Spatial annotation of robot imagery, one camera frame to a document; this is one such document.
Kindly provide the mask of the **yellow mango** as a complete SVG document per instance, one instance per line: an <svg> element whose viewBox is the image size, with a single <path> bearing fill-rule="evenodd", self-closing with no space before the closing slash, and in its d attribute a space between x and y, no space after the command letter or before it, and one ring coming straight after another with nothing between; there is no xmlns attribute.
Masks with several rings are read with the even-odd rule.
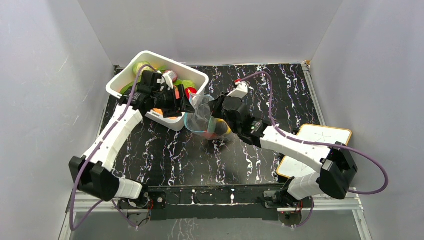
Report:
<svg viewBox="0 0 424 240"><path fill-rule="evenodd" d="M232 133L232 130L225 121L218 119L215 125L215 133L220 137L226 137Z"/></svg>

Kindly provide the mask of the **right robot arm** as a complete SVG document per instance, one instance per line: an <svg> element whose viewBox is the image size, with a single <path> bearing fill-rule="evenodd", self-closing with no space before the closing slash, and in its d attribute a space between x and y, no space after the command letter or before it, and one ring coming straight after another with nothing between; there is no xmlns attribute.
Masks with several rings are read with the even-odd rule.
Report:
<svg viewBox="0 0 424 240"><path fill-rule="evenodd" d="M304 124L294 135L252 116L239 97L220 96L208 106L211 116L224 120L244 143L280 153L313 170L309 175L287 181L281 194L286 206L295 207L302 199L320 194L338 200L346 197L358 172L347 150L350 130Z"/></svg>

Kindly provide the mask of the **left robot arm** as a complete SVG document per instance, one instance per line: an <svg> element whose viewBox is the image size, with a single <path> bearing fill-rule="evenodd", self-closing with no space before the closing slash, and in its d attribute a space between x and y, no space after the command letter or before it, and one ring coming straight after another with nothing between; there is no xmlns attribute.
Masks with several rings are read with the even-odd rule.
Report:
<svg viewBox="0 0 424 240"><path fill-rule="evenodd" d="M150 198L144 184L116 177L113 166L122 146L146 113L160 109L164 118L194 113L187 94L184 85L174 85L168 73L144 70L139 74L119 98L112 118L94 144L81 157L71 158L69 169L74 190L105 202L129 199L137 208L147 206Z"/></svg>

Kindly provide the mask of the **clear zip top bag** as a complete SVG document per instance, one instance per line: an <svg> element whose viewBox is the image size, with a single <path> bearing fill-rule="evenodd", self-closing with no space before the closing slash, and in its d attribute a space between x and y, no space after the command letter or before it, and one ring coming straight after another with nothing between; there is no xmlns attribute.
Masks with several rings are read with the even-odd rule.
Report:
<svg viewBox="0 0 424 240"><path fill-rule="evenodd" d="M218 118L211 116L211 111L208 106L209 101L213 101L214 98L210 95L193 95L189 101L195 109L195 113L186 113L184 115L184 125L193 134L200 136L200 132L206 130L208 125L217 123ZM214 140L221 140L224 142L232 142L235 139L235 135L231 133L228 136L219 137Z"/></svg>

